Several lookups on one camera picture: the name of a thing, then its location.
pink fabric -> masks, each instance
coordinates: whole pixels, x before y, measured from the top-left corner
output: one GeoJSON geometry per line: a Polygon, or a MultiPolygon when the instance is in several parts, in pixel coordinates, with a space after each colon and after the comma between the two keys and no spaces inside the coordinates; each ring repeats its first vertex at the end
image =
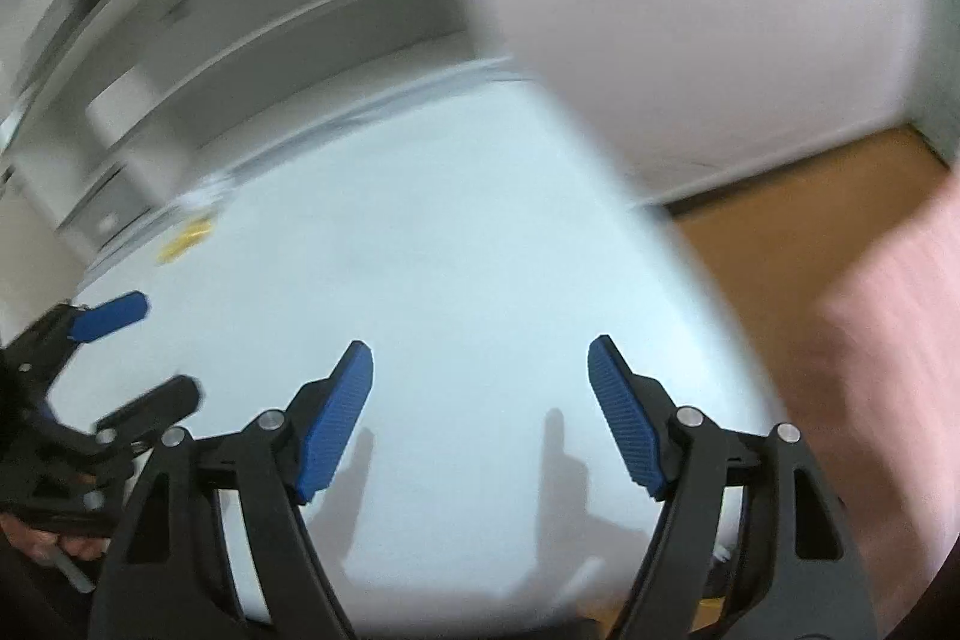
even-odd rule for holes
{"type": "Polygon", "coordinates": [[[781,393],[847,505],[885,631],[960,533],[960,179],[867,253],[821,314],[781,393]]]}

blue finger pad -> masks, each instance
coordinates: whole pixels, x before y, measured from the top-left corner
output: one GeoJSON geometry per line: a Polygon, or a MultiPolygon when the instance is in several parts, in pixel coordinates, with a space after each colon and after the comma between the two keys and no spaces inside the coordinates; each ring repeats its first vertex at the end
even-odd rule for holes
{"type": "Polygon", "coordinates": [[[340,456],[344,455],[360,410],[363,410],[373,387],[373,353],[370,348],[363,342],[352,343],[329,381],[336,386],[304,437],[304,450],[301,451],[296,494],[303,503],[313,499],[314,494],[333,481],[340,456]]]}
{"type": "Polygon", "coordinates": [[[78,314],[70,327],[70,338],[74,342],[93,342],[143,320],[147,316],[150,304],[139,290],[78,314]]]}
{"type": "Polygon", "coordinates": [[[590,385],[631,479],[645,486],[650,496],[655,496],[666,483],[659,466],[656,431],[637,402],[627,378],[613,360],[606,341],[597,338],[590,343],[587,352],[590,385]]]}

metal pivot screw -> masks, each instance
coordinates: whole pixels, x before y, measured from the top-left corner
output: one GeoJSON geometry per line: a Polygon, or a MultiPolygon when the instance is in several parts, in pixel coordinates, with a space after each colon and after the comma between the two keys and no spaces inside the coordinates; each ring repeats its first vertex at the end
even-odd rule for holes
{"type": "Polygon", "coordinates": [[[266,410],[256,419],[256,425],[264,432],[272,432],[283,426],[283,413],[280,410],[266,410]]]}
{"type": "Polygon", "coordinates": [[[83,506],[88,510],[99,510],[104,506],[103,491],[88,491],[83,495],[83,506]]]}
{"type": "Polygon", "coordinates": [[[800,442],[800,430],[792,423],[781,423],[776,427],[776,436],[784,442],[800,442]]]}
{"type": "Polygon", "coordinates": [[[704,422],[704,413],[697,408],[680,408],[677,410],[677,420],[691,429],[696,429],[704,422]]]}
{"type": "Polygon", "coordinates": [[[163,433],[163,437],[160,437],[160,442],[168,448],[176,448],[184,441],[184,437],[186,437],[184,429],[181,429],[179,426],[171,426],[163,433]]]}

human hand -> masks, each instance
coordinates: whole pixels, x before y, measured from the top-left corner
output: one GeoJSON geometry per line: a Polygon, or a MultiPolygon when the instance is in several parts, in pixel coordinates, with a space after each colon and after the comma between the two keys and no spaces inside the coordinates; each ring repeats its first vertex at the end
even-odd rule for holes
{"type": "Polygon", "coordinates": [[[46,551],[51,545],[59,545],[71,557],[91,561],[103,554],[104,545],[107,544],[106,540],[101,539],[61,536],[51,531],[36,530],[9,513],[0,513],[0,528],[13,548],[37,562],[46,560],[46,551]]]}

small white object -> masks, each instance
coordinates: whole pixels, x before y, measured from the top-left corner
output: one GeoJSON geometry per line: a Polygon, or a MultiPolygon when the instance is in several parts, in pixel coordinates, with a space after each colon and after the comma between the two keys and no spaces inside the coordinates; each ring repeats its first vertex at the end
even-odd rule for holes
{"type": "Polygon", "coordinates": [[[83,495],[83,506],[88,510],[99,510],[104,506],[103,491],[88,491],[83,495]]]}
{"type": "Polygon", "coordinates": [[[93,581],[90,581],[90,578],[86,576],[85,572],[75,565],[72,558],[66,555],[64,551],[61,551],[56,544],[47,546],[43,550],[43,555],[47,561],[61,571],[61,574],[70,581],[70,585],[77,589],[80,594],[89,594],[96,588],[93,581]]]}
{"type": "Polygon", "coordinates": [[[283,413],[280,410],[267,410],[256,419],[257,426],[264,432],[272,432],[283,426],[283,413]]]}
{"type": "Polygon", "coordinates": [[[236,188],[233,177],[224,172],[206,175],[190,191],[176,199],[181,210],[191,215],[203,215],[219,209],[236,188]]]}
{"type": "Polygon", "coordinates": [[[680,410],[677,410],[677,420],[683,426],[696,429],[704,422],[704,413],[701,413],[697,408],[680,408],[680,410]]]}
{"type": "Polygon", "coordinates": [[[781,423],[776,427],[776,436],[784,442],[800,442],[800,430],[792,423],[781,423]]]}
{"type": "Polygon", "coordinates": [[[166,445],[168,448],[176,448],[181,442],[184,441],[186,437],[186,432],[184,429],[181,429],[179,426],[171,426],[163,433],[163,437],[160,437],[160,442],[166,445]]]}
{"type": "MultiPolygon", "coordinates": [[[[0,64],[0,71],[3,71],[2,64],[0,64]]],[[[16,133],[16,129],[26,114],[27,106],[30,104],[36,91],[35,87],[31,86],[22,92],[22,94],[18,95],[6,118],[0,121],[0,150],[5,150],[7,145],[10,144],[10,140],[13,138],[13,134],[16,133]]]]}
{"type": "Polygon", "coordinates": [[[107,213],[97,221],[97,232],[99,234],[112,234],[114,229],[117,228],[117,223],[120,223],[117,213],[107,213]]]}

